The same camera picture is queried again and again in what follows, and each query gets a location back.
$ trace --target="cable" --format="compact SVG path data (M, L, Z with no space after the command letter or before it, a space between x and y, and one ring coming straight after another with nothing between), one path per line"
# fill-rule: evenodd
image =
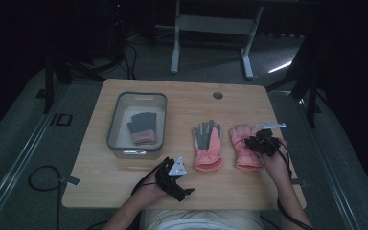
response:
M271 224L274 228L281 230L281 228L279 228L275 223L273 223L271 220L269 220L268 218L263 217L262 215L260 215L261 219L264 219L266 222L268 222L269 224Z
M35 175L35 173L37 173L38 171L42 170L42 169L51 169L53 171L56 172L57 174L57 185L55 187L51 187L51 188L39 188L39 187L36 187L32 181L33 179L33 176ZM38 167L37 169L35 169L30 175L29 175L29 178L28 178L28 183L29 183L29 186L36 190L36 191L40 191L40 192L49 192L49 191L53 191L55 189L57 189L57 213L56 213L56 227L57 227L57 230L59 230L59 208L60 208L60 205L61 205L61 188L62 188L62 184L61 182L59 181L60 179L60 175L59 175L59 171L58 169L56 169L55 167L53 166L41 166L41 167Z
M293 218L292 216L290 216L286 210L283 208L282 203L280 202L280 199L277 198L277 207L279 208L280 212L291 222L295 223L296 225L298 225L299 227L301 227L302 229L307 229L307 230L313 230L313 228L309 227L307 224L301 222L300 220L297 220L295 218Z
M127 72L127 78L129 80L130 79L137 80L136 79L136 76L134 74L134 68L135 68L136 59L137 59L137 52L136 52L136 49L133 48L131 45L126 44L126 46L129 47L134 52L133 63L132 63L132 67L130 68L129 62L127 61L127 56L125 54L123 54L123 61L124 61L125 65L126 65L126 69L124 67L122 67L122 65L121 65L121 68Z
M286 150L286 153L287 153L287 159L286 159L286 158L285 158L285 156L284 156L284 155L279 151L279 148L278 148L276 145L274 145L274 143L271 141L271 138L267 138L267 137L265 137L264 139L265 139L268 143L270 143L270 145L271 145L273 148L275 148L275 149L276 149L276 151L275 151L274 153L279 152L280 156L282 157L283 161L285 162L285 164L286 164L286 166L287 166L289 179L291 179L291 177L292 177L292 170L291 170L291 168L289 167L289 153L288 153L288 149L287 149L287 147L285 146L285 144L283 144L281 141L279 141L280 145L282 145L282 146L285 148L285 150Z
M43 170L43 169L50 169L50 170L53 170L56 173L56 175L57 175L57 185L56 186L50 187L50 188L40 188L40 187L37 187L33 183L34 175L37 172L39 172L40 170ZM56 211L56 229L57 230L59 230L59 218L60 218L59 211L60 211L60 207L61 207L61 191L62 191L62 183L61 183L60 179L61 179L61 175L60 175L58 169L56 169L54 166L49 166L49 165L38 167L28 177L29 186L32 189L36 190L36 191L49 192L49 191L57 190L57 211ZM105 223L107 223L107 221L102 221L102 222L96 223L96 224L88 227L87 230L94 230L94 227L100 226L100 225L105 224Z

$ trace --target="hand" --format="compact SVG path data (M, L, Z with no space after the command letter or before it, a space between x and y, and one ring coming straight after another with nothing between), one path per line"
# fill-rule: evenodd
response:
M265 164L265 169L268 175L273 179L274 183L278 184L282 181L289 181L288 175L288 152L286 150L287 141L279 138L283 145L280 145L279 150L275 152L271 157L265 154L260 154L261 159L263 159Z
M142 183L142 185L136 190L132 197L140 199L141 202L146 206L152 204L154 201L160 199L166 195L160 187L155 183L156 172L149 175Z

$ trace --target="metal stand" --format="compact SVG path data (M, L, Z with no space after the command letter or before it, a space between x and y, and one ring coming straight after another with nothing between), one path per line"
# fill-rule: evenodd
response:
M253 78L249 52L259 25L264 7L259 7L256 16L251 19L222 18L209 16L195 16L180 14L180 0L175 1L175 34L174 47L172 49L171 73L178 73L180 55L180 31L197 31L208 33L225 33L231 35L248 35L249 39L241 49L244 73L247 78Z
M309 90L309 103L307 106L307 119L312 127L315 127L314 115L316 107L316 95L318 93L318 81L321 74L320 68L314 68L308 72L308 76L300 78L291 90L294 99L301 100Z

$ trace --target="pink glove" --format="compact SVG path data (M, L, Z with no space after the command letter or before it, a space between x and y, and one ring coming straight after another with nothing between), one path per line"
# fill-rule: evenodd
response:
M257 131L259 130L256 127L251 128L248 124L237 125L229 129L232 144L238 153L236 163L236 167L238 169L246 171L260 171L265 167L265 164L262 162L259 155L244 144L244 138L255 136Z
M195 137L195 169L209 172L217 170L222 165L220 157L220 124L213 120L209 124L202 123L199 129L193 128Z

